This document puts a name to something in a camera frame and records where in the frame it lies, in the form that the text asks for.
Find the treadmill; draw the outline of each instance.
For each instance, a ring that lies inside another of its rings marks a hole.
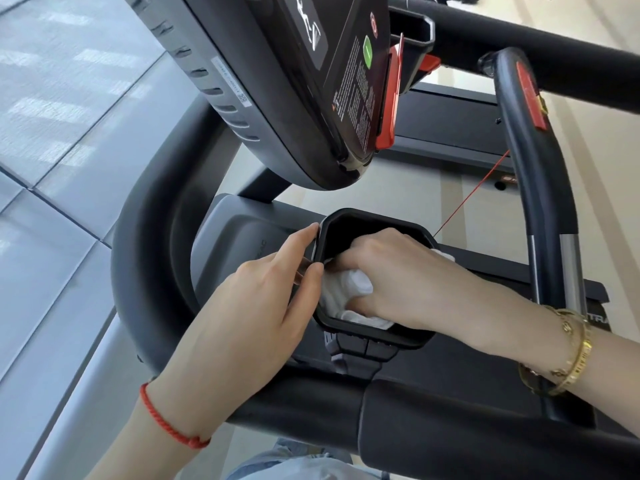
[[[133,187],[114,239],[116,309],[153,371],[238,265],[316,221],[327,232],[311,259],[395,226],[607,327],[606,290],[582,277],[575,203],[540,89],[638,113],[640,57],[425,0],[126,1],[202,92]],[[388,217],[274,201],[291,184],[331,191],[366,178],[395,142],[402,94],[437,64],[494,79],[531,266],[438,246]],[[237,195],[216,195],[241,143],[264,167]],[[571,394],[532,395],[510,361],[397,324],[380,331],[320,309],[315,318],[231,423],[416,479],[637,476],[636,438]]]

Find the gold bracelet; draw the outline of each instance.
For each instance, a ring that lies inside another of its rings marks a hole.
[[[580,327],[581,334],[580,334],[580,347],[578,348],[578,353],[575,359],[570,363],[571,365],[568,371],[565,371],[563,369],[556,369],[554,371],[550,371],[553,377],[556,377],[556,378],[562,377],[563,379],[558,384],[556,384],[556,386],[553,387],[553,389],[549,391],[543,391],[543,390],[537,389],[535,387],[532,387],[529,384],[529,380],[527,379],[527,373],[528,372],[532,373],[535,376],[539,376],[539,374],[528,369],[523,364],[518,365],[518,370],[520,372],[520,379],[525,384],[525,386],[531,389],[533,393],[537,395],[555,396],[563,393],[567,389],[567,387],[571,386],[578,379],[580,379],[580,375],[584,371],[587,365],[587,360],[589,358],[589,355],[591,354],[591,349],[592,349],[591,325],[589,325],[589,322],[585,317],[567,308],[556,310],[555,308],[552,308],[550,306],[545,305],[545,307],[553,311],[553,313],[558,315],[560,318],[562,318],[563,330],[565,333],[569,334],[570,336],[573,335],[573,327],[569,322],[569,320],[567,320],[567,317],[573,317],[579,321],[581,325]]]

